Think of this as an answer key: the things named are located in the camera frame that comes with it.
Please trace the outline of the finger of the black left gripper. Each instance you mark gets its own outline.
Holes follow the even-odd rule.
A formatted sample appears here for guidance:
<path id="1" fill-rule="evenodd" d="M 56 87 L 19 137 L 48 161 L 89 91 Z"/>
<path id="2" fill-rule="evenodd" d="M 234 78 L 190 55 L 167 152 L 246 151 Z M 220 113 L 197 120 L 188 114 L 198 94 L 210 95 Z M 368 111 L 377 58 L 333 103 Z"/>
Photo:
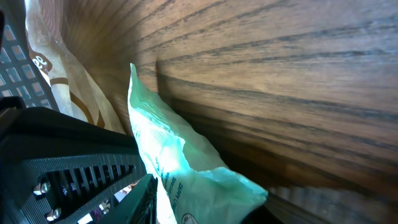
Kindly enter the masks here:
<path id="1" fill-rule="evenodd" d="M 145 174 L 133 137 L 1 98 L 2 223 L 76 223 Z"/>

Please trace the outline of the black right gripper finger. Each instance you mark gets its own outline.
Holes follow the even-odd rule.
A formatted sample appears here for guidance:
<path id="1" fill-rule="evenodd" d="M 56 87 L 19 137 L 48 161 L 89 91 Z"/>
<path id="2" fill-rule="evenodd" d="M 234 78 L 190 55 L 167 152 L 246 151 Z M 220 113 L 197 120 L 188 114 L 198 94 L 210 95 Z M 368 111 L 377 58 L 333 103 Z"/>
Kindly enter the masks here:
<path id="1" fill-rule="evenodd" d="M 146 174 L 99 224 L 156 224 L 158 180 Z"/>

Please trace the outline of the teal snack packet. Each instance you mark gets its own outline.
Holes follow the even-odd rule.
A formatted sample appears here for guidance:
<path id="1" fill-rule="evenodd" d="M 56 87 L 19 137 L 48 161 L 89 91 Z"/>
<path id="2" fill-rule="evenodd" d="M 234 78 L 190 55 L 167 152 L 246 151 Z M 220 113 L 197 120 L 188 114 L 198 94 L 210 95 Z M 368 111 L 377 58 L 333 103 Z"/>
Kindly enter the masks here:
<path id="1" fill-rule="evenodd" d="M 223 162 L 130 65 L 127 107 L 131 129 L 146 171 L 159 180 L 161 223 L 241 223 L 264 205 L 268 192 Z"/>

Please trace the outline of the brown white snack bag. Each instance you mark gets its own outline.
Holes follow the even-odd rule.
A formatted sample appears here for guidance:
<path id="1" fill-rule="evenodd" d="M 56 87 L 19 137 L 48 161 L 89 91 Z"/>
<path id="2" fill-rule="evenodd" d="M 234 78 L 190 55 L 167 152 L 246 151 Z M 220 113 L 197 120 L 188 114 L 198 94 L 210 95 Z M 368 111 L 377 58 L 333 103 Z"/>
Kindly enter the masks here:
<path id="1" fill-rule="evenodd" d="M 45 24 L 37 0 L 25 0 L 25 30 L 30 57 L 50 87 L 58 110 L 117 133 L 125 133 L 100 87 Z"/>

